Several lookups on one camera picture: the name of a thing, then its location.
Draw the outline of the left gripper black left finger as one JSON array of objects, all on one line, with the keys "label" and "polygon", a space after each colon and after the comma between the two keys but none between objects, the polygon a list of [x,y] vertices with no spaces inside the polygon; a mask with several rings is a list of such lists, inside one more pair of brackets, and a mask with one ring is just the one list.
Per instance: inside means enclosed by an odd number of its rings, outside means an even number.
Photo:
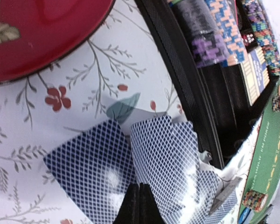
[{"label": "left gripper black left finger", "polygon": [[119,212],[113,224],[139,223],[139,185],[130,184],[127,188]]}]

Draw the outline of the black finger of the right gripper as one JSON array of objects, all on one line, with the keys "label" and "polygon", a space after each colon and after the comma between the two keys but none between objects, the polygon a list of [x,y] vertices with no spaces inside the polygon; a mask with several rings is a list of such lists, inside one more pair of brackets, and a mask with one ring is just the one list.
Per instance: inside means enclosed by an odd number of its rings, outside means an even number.
[{"label": "black finger of the right gripper", "polygon": [[215,197],[209,215],[226,215],[237,203],[236,188],[242,181],[236,177]]}]

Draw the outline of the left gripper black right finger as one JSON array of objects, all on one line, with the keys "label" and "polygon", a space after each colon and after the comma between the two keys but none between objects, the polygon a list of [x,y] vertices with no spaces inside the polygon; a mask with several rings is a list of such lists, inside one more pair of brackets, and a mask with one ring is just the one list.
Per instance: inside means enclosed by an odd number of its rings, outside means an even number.
[{"label": "left gripper black right finger", "polygon": [[139,200],[140,224],[165,224],[148,184],[140,184]]}]

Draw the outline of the red poker chip stack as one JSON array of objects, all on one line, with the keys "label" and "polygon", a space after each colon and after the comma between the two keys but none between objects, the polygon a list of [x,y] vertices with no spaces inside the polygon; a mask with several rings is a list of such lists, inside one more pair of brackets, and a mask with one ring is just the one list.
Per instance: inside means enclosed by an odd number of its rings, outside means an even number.
[{"label": "red poker chip stack", "polygon": [[263,194],[255,190],[249,190],[244,195],[242,204],[255,212],[261,212],[267,200],[268,194]]}]

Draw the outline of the blue small blind button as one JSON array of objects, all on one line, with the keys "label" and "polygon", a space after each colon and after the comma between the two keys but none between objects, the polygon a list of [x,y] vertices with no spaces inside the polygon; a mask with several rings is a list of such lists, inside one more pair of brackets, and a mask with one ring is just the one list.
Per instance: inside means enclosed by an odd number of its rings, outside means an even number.
[{"label": "blue small blind button", "polygon": [[243,212],[241,213],[241,215],[239,216],[238,224],[243,224],[245,222],[245,220],[248,218],[250,212],[251,212],[251,209],[245,208],[243,210]]}]

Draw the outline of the dealt playing card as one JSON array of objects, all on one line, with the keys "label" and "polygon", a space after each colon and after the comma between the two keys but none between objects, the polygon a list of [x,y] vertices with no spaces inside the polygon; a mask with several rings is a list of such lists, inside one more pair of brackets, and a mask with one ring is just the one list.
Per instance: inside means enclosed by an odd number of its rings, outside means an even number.
[{"label": "dealt playing card", "polygon": [[136,182],[131,149],[113,119],[56,147],[44,163],[94,224],[113,223],[128,186]]},{"label": "dealt playing card", "polygon": [[175,205],[177,150],[174,124],[170,116],[162,116],[137,122],[131,127],[137,182],[150,186],[159,212],[166,221],[167,216],[178,210]]}]

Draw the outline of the black poker chip case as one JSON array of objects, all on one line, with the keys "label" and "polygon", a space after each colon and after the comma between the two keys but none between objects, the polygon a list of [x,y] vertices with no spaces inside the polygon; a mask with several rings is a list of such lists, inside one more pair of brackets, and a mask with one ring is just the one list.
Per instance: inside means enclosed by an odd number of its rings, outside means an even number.
[{"label": "black poker chip case", "polygon": [[212,165],[223,169],[264,112],[279,77],[270,76],[260,97],[249,105],[240,66],[198,68],[190,42],[168,3],[138,0],[136,5],[161,53],[185,115],[198,133],[200,151],[209,151]]}]

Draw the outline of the blue playing card deck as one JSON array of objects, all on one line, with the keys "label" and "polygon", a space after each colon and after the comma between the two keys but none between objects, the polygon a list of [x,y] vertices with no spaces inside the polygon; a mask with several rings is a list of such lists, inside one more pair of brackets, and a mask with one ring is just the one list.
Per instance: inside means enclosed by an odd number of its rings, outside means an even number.
[{"label": "blue playing card deck", "polygon": [[213,213],[219,177],[212,170],[201,170],[197,134],[190,122],[175,123],[173,137],[176,148],[177,211],[167,216],[170,224],[218,224],[237,203],[236,192],[232,191]]}]

